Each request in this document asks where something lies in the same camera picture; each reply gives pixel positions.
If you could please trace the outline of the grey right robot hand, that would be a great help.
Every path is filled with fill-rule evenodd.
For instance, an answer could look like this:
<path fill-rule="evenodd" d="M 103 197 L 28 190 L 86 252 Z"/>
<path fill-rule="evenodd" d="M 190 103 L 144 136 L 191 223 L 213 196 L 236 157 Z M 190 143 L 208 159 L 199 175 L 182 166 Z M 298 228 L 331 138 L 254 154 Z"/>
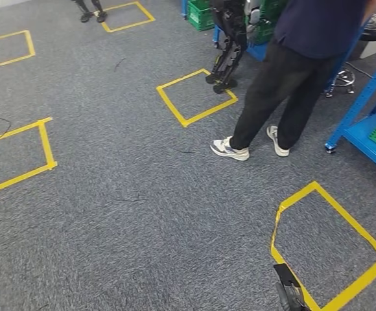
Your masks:
<path fill-rule="evenodd" d="M 279 297 L 279 302 L 282 306 L 282 309 L 283 311 L 291 311 L 289 300 L 284 286 L 280 282 L 276 282 L 275 286 Z"/>

